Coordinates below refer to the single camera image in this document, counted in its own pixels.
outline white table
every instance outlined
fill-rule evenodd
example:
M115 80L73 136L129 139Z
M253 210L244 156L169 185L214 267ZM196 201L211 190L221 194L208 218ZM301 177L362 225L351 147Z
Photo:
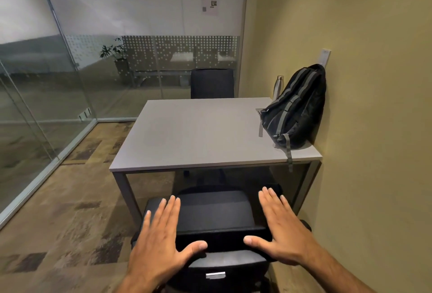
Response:
M137 225L142 214L126 174L286 164L282 148L266 131L259 137L257 108L270 98L148 101L114 158L110 171ZM322 159L310 143L292 150L294 163L308 163L293 201L298 213Z

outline table leg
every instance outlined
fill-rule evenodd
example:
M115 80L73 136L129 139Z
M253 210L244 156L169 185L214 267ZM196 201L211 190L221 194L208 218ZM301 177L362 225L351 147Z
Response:
M133 191L129 181L127 180L126 174L123 172L113 172L115 181L117 182L118 188L126 202L126 205L129 209L130 214L132 215L133 222L137 227L141 227L143 222L143 215L138 206L137 200L135 199L135 195L133 195Z
M297 190L297 194L294 196L294 201L292 204L292 210L295 214L298 214L300 211L300 208L302 207L303 202L305 201L306 194L309 191L310 186L312 185L312 182L315 178L316 173L318 172L318 166L320 165L321 161L315 160L311 161L308 167L308 170L306 171L306 175L304 176L303 181L300 183L300 186Z

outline yellow wall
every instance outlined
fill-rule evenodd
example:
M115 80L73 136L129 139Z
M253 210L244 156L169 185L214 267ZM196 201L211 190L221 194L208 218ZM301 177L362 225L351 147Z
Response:
M300 216L374 289L431 292L432 0L257 0L245 34L241 97L332 50Z

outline backpack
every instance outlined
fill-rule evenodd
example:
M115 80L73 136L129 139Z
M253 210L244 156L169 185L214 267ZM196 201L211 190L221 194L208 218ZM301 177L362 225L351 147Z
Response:
M302 147L319 123L325 91L325 68L314 64L298 70L279 97L259 111L262 126L277 145L286 148L290 171L291 149Z

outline plant pot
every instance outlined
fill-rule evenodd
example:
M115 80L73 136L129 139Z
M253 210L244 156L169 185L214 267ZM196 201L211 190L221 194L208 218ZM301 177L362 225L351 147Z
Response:
M132 84L132 77L129 71L127 60L125 58L116 59L114 63L115 67L117 68L121 83L124 85Z

